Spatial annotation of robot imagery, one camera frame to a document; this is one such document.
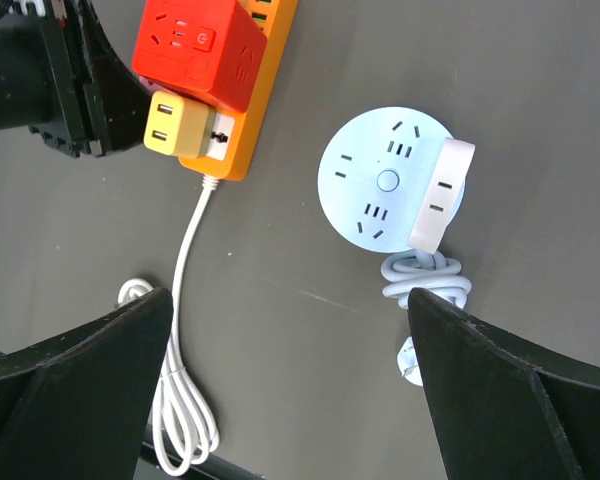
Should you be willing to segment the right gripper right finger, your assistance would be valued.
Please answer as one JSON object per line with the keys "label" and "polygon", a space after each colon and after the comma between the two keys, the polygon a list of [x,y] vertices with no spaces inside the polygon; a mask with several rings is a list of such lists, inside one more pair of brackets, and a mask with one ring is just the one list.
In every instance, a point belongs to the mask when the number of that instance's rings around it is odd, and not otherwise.
{"label": "right gripper right finger", "polygon": [[448,478],[600,479],[600,367],[424,289],[408,320]]}

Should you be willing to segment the red plug adapter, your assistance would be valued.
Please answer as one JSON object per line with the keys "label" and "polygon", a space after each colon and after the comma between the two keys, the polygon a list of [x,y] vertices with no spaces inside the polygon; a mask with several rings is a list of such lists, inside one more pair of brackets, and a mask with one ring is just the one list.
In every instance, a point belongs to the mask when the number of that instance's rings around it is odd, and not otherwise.
{"label": "red plug adapter", "polygon": [[267,38],[235,0],[145,3],[133,71],[215,107],[244,113]]}

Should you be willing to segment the orange power strip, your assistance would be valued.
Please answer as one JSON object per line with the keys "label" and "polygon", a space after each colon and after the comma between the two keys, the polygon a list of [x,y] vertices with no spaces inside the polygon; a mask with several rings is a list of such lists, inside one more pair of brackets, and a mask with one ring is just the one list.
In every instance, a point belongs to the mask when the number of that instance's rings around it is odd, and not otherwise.
{"label": "orange power strip", "polygon": [[219,114],[235,120],[223,160],[210,156],[179,157],[181,166],[226,181],[238,182],[247,176],[298,3],[298,0],[245,2],[251,19],[267,37],[249,107],[241,114],[218,110]]}

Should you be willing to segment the yellow cube charger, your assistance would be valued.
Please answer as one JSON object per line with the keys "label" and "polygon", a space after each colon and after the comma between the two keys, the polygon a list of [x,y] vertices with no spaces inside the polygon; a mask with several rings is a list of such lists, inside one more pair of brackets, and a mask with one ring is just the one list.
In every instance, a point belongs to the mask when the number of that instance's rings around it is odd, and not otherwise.
{"label": "yellow cube charger", "polygon": [[215,122],[214,107],[178,94],[152,94],[143,143],[154,152],[174,157],[204,157]]}

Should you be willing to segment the white usb charger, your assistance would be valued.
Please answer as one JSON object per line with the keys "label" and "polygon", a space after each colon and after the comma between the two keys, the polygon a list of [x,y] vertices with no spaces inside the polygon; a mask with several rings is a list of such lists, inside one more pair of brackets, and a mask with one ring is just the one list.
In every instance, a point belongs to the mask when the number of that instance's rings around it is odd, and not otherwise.
{"label": "white usb charger", "polygon": [[408,240],[410,247],[429,254],[438,250],[463,192],[475,150],[474,144],[465,141],[444,140]]}

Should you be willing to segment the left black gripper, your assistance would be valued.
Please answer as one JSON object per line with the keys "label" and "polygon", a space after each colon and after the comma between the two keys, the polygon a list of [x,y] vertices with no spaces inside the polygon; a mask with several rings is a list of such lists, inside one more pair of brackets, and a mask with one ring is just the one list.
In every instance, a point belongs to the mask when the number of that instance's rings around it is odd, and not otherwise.
{"label": "left black gripper", "polygon": [[111,46],[90,1],[29,1],[39,28],[51,117],[29,130],[70,157],[103,157],[139,145],[151,95]]}

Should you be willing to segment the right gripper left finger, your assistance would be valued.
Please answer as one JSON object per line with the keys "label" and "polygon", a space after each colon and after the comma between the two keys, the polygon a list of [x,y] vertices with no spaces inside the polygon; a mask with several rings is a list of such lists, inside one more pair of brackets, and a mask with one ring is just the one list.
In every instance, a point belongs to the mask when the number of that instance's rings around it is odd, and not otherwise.
{"label": "right gripper left finger", "polygon": [[0,479],[130,479],[171,331],[158,288],[109,314],[0,352]]}

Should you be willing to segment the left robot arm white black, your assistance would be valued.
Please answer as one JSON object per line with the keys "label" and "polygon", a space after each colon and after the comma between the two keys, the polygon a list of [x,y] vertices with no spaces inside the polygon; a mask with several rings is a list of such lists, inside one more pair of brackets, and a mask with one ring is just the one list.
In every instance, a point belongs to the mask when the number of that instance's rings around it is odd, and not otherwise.
{"label": "left robot arm white black", "polygon": [[150,103],[91,2],[0,1],[0,131],[104,157],[141,144]]}

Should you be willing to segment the pink square adapter plug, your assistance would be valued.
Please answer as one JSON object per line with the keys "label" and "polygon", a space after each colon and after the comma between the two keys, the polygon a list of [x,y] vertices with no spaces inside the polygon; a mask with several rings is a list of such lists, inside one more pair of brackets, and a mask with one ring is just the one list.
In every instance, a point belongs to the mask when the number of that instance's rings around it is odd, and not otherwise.
{"label": "pink square adapter plug", "polygon": [[148,91],[152,93],[163,90],[163,88],[159,84],[146,77],[138,76],[138,80]]}

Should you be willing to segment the blue round power socket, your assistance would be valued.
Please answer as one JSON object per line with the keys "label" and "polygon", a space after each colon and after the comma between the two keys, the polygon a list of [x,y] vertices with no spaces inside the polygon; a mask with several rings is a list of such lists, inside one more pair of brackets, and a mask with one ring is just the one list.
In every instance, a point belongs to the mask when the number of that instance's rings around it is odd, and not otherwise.
{"label": "blue round power socket", "polygon": [[360,114],[330,140],[317,187],[333,228],[367,251],[393,254],[408,240],[450,131],[430,115],[383,107]]}

